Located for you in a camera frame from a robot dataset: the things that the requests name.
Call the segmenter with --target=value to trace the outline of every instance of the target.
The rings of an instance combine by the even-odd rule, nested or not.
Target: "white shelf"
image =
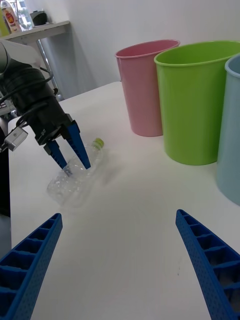
[[[45,25],[36,26],[31,30],[12,33],[12,34],[3,36],[0,39],[9,40],[19,44],[27,45],[39,39],[44,39],[44,38],[64,34],[67,31],[67,27],[69,25],[70,25],[69,21],[49,23]]]

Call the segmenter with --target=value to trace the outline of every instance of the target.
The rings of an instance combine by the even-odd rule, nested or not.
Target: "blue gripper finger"
[[[67,165],[67,162],[59,149],[59,145],[55,140],[48,142],[44,149],[62,169]]]
[[[70,144],[82,164],[86,169],[89,169],[91,167],[88,154],[85,150],[83,141],[79,134],[79,129],[76,124],[72,124],[69,127],[67,127],[68,133],[70,135],[69,139],[66,139],[67,142]]]

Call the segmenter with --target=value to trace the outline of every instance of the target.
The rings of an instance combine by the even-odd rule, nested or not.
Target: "white table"
[[[31,30],[22,32],[15,32],[9,35],[1,37],[3,40],[9,40],[17,42],[18,44],[27,45],[37,40],[64,34],[67,32],[67,27],[70,25],[70,21],[61,21],[57,23],[48,23],[40,26],[36,26]]]
[[[108,159],[86,203],[66,212],[46,194],[59,169],[31,129],[9,153],[12,245],[55,212],[64,224],[32,320],[209,320],[175,217],[186,210],[240,252],[240,207],[218,190],[216,164],[174,162],[163,137],[132,133],[120,82],[61,105]]]

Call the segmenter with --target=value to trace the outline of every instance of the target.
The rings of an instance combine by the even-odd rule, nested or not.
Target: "bottle on shelf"
[[[0,11],[0,37],[8,36],[10,34],[10,29],[6,18],[2,11]]]
[[[1,0],[0,8],[11,33],[22,31],[14,10],[7,0]]]

